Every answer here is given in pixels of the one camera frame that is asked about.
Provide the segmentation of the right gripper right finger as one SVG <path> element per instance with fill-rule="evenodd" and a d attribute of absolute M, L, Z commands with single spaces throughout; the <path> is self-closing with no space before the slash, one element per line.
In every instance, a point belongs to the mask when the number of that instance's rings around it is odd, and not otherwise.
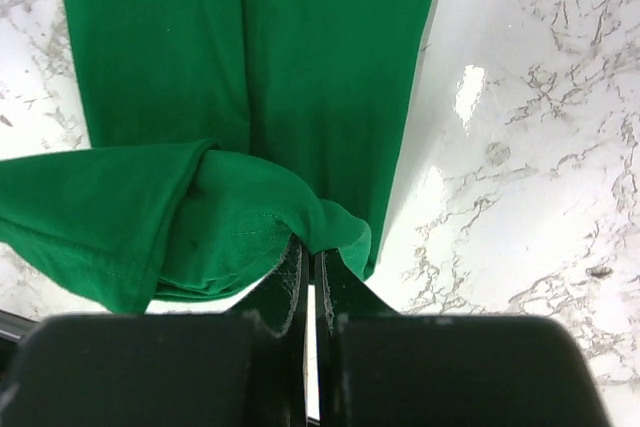
<path fill-rule="evenodd" d="M 324 426 L 605 426 L 575 341 L 522 315 L 404 315 L 335 251 L 313 260 Z"/>

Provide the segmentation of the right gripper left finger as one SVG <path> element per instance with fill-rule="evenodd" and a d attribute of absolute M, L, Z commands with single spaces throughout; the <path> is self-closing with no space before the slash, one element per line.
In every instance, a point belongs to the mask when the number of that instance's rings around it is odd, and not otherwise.
<path fill-rule="evenodd" d="M 1 385 L 5 426 L 301 426 L 305 249 L 221 313 L 39 323 Z"/>

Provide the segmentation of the green t shirt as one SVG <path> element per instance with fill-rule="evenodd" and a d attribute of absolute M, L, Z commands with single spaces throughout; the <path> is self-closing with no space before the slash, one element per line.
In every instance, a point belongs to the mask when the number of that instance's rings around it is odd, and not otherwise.
<path fill-rule="evenodd" d="M 368 279 L 432 1 L 64 0 L 91 145 L 2 163 L 2 242 L 119 314 Z"/>

